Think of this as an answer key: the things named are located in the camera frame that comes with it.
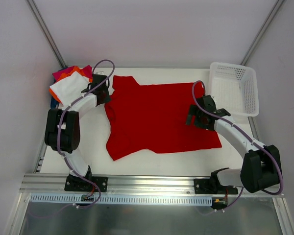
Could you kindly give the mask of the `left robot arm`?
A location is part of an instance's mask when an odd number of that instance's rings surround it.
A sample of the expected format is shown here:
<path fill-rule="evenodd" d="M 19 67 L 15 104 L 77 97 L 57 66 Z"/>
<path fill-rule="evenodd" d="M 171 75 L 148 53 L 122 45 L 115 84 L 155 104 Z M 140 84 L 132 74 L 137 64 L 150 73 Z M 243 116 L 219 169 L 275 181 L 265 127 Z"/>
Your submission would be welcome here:
<path fill-rule="evenodd" d="M 82 191 L 92 187 L 92 172 L 84 161 L 80 144 L 80 119 L 95 107 L 110 101 L 109 77 L 93 74 L 92 82 L 85 87 L 72 104 L 48 111 L 45 144 L 57 151 L 69 168 L 69 181 Z"/>

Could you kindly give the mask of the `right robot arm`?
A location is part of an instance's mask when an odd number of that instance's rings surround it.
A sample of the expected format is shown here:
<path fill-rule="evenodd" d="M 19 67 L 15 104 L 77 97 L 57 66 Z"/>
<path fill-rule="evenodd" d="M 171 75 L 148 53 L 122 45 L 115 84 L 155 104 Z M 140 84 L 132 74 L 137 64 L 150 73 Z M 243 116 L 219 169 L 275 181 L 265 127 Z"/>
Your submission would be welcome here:
<path fill-rule="evenodd" d="M 227 186 L 243 187 L 250 193 L 263 191 L 279 185 L 276 194 L 283 190 L 280 153 L 274 145 L 265 145 L 252 138 L 234 121 L 225 109 L 217 109 L 213 98 L 204 95 L 190 105 L 187 125 L 215 131 L 223 136 L 243 159 L 239 169 L 223 168 L 211 173 L 210 190 L 222 193 Z"/>

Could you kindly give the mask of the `red t shirt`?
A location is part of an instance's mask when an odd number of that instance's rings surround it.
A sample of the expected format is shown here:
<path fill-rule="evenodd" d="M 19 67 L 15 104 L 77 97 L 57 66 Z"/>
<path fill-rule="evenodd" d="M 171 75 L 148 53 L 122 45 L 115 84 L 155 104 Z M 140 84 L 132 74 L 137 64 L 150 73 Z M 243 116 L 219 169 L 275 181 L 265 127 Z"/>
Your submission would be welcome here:
<path fill-rule="evenodd" d="M 166 154 L 222 147 L 215 131 L 186 125 L 194 104 L 192 83 L 140 85 L 132 76 L 115 75 L 112 87 L 104 105 L 112 160 L 144 149 Z"/>

